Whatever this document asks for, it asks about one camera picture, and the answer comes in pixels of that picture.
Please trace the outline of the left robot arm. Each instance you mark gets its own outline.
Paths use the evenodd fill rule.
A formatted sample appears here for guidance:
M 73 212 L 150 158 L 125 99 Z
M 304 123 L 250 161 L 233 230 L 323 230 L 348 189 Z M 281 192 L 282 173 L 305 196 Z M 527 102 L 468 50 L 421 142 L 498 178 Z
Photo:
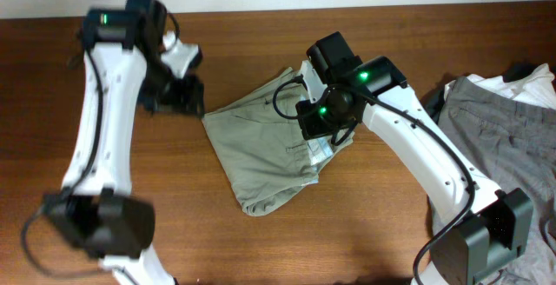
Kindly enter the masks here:
M 203 117 L 195 75 L 198 45 L 168 30 L 159 0 L 91 8 L 83 19 L 83 108 L 76 146 L 58 193 L 39 210 L 73 248 L 121 284 L 172 284 L 153 245 L 156 214 L 131 195 L 130 146 L 136 107 Z

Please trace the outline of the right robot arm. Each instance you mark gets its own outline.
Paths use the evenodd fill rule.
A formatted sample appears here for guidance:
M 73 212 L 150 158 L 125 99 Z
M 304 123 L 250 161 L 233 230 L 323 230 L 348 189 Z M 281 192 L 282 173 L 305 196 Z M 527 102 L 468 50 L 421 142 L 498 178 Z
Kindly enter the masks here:
M 339 144 L 357 125 L 400 158 L 441 221 L 414 259 L 414 284 L 477 284 L 526 252 L 533 204 L 506 192 L 456 148 L 423 109 L 404 75 L 385 56 L 363 62 L 339 32 L 307 51 L 296 105 L 305 139 Z

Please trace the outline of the khaki shorts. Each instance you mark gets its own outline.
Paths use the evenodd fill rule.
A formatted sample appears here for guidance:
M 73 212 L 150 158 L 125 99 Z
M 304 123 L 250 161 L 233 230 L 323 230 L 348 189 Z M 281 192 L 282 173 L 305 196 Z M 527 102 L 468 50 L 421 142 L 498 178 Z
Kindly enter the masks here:
M 292 68 L 202 119 L 242 211 L 267 215 L 319 181 L 321 170 L 353 142 L 334 146 L 329 136 L 306 140 L 298 122 L 279 116 L 272 103 L 279 85 L 298 75 Z

